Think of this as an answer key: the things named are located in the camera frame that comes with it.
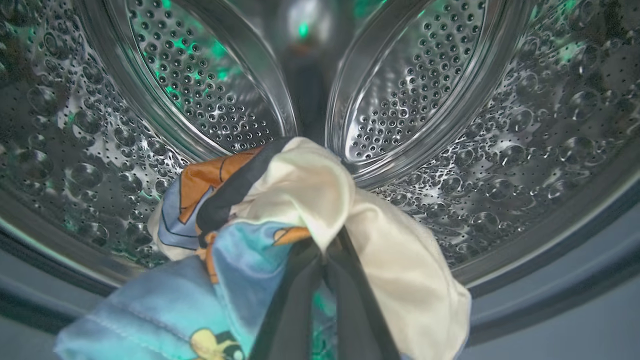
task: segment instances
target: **metal surface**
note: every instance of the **metal surface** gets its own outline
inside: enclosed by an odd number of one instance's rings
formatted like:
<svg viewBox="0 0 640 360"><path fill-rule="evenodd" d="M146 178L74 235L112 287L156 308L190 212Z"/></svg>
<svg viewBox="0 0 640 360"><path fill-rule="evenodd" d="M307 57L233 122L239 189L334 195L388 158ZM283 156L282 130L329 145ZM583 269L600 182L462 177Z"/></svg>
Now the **metal surface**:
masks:
<svg viewBox="0 0 640 360"><path fill-rule="evenodd" d="M633 1L2 0L0 217L117 286L190 161L303 134L474 285L639 177Z"/></svg>

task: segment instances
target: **green light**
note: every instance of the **green light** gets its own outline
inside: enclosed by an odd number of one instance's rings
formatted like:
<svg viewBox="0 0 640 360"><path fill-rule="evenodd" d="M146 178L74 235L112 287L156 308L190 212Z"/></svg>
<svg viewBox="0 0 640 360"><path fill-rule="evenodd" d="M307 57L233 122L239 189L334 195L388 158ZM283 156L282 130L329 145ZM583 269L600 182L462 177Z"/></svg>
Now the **green light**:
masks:
<svg viewBox="0 0 640 360"><path fill-rule="evenodd" d="M320 310L322 310L324 314L329 316L335 315L335 312L336 312L335 304L324 301L323 296L319 292L316 292L314 294L313 302L314 302L314 305L318 307Z"/></svg>
<svg viewBox="0 0 640 360"><path fill-rule="evenodd" d="M567 46L560 49L560 52L559 52L560 59L563 62L568 63L571 60L571 58L573 58L573 55L578 51L578 49L582 47L582 45L584 45L584 42L578 42L578 43L572 42L570 44L567 44Z"/></svg>
<svg viewBox="0 0 640 360"><path fill-rule="evenodd" d="M567 10L571 10L571 9L575 8L575 5L577 3L578 2L576 0L569 0L564 4L564 8L566 8Z"/></svg>
<svg viewBox="0 0 640 360"><path fill-rule="evenodd" d="M356 19L363 19L374 13L387 0L355 0L353 5L353 15Z"/></svg>
<svg viewBox="0 0 640 360"><path fill-rule="evenodd" d="M182 49L182 50L185 50L185 51L186 51L186 50L187 50L187 47L186 47L186 45L184 45L184 44L182 43L182 41L183 41L183 40L184 40L184 38L179 38L178 40L174 41L174 42L173 42L173 44L174 44L177 48L179 48L179 49Z"/></svg>
<svg viewBox="0 0 640 360"><path fill-rule="evenodd" d="M309 35L309 25L306 22L300 24L298 28L298 34L300 34L301 38L306 38Z"/></svg>
<svg viewBox="0 0 640 360"><path fill-rule="evenodd" d="M227 50L219 41L215 40L213 46L211 47L211 52L215 57L221 58L227 53Z"/></svg>
<svg viewBox="0 0 640 360"><path fill-rule="evenodd" d="M532 21L533 19L537 18L538 17L538 12L539 12L539 9L538 9L537 6L535 6L533 8L533 11L531 12L531 16L529 17L529 21Z"/></svg>

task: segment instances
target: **light blue fabric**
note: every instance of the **light blue fabric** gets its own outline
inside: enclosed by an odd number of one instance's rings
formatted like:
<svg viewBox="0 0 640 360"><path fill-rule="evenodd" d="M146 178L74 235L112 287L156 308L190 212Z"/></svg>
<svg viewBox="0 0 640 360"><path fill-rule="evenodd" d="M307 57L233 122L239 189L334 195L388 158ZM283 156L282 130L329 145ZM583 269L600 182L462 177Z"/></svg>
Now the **light blue fabric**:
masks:
<svg viewBox="0 0 640 360"><path fill-rule="evenodd" d="M174 181L164 193L162 215L158 227L158 238L169 246L196 250L200 247L196 233L196 214L202 204L209 198L213 188L204 193L191 217L185 224L180 220L180 181Z"/></svg>
<svg viewBox="0 0 640 360"><path fill-rule="evenodd" d="M56 352L63 359L196 359L189 340L206 328L213 334L230 332L247 356L291 248L273 246L273 236L288 226L224 227L212 250L218 284L211 284L196 256L160 266L64 329Z"/></svg>

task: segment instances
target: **laundry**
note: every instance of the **laundry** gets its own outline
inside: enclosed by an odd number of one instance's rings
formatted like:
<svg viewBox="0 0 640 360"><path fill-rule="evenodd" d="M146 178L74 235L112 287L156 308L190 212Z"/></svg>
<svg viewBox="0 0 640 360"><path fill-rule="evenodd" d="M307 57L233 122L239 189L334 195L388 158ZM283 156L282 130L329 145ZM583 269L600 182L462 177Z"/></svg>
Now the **laundry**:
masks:
<svg viewBox="0 0 640 360"><path fill-rule="evenodd" d="M289 250L312 238L322 252L347 229L405 359L452 359L468 334L470 295L433 235L356 188L340 160L304 138L187 166L151 216L172 262L114 292L64 329L63 359L244 359ZM336 359L336 303L313 300L313 358Z"/></svg>

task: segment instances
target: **black fabric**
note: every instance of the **black fabric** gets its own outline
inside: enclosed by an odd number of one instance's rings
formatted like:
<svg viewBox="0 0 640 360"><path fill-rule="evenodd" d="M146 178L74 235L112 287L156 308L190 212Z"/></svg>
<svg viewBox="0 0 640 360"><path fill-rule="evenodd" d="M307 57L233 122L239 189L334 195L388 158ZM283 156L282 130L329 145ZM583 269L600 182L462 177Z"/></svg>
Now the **black fabric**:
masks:
<svg viewBox="0 0 640 360"><path fill-rule="evenodd" d="M202 231L198 240L206 247L205 236L217 231L229 220L231 207L244 200L253 184L265 173L273 156L279 154L291 138L279 138L265 145L253 159L234 172L207 200L196 215L196 224Z"/></svg>

